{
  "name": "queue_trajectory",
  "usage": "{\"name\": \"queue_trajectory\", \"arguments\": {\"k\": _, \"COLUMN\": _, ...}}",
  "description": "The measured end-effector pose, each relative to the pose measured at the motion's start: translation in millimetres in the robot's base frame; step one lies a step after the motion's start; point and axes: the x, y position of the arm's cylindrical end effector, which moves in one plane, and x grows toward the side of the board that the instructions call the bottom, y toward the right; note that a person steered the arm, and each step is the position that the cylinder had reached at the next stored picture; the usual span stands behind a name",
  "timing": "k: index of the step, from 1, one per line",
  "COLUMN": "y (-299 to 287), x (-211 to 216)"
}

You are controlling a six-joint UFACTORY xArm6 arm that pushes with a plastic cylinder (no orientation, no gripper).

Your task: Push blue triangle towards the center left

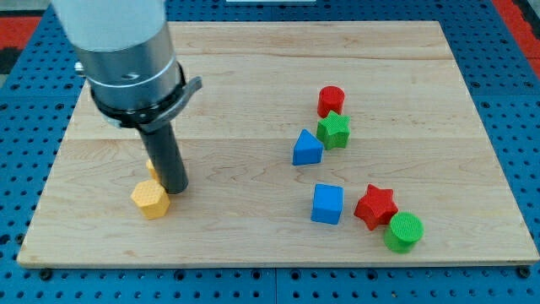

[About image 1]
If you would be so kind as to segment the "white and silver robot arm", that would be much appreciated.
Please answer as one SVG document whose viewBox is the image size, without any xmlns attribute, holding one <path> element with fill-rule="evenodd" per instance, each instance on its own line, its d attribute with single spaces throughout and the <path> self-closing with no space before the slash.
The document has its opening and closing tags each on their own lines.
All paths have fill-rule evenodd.
<svg viewBox="0 0 540 304">
<path fill-rule="evenodd" d="M 186 80 L 163 0 L 52 0 L 89 82 L 94 103 L 119 128 L 151 133 L 175 118 L 202 88 Z"/>
</svg>

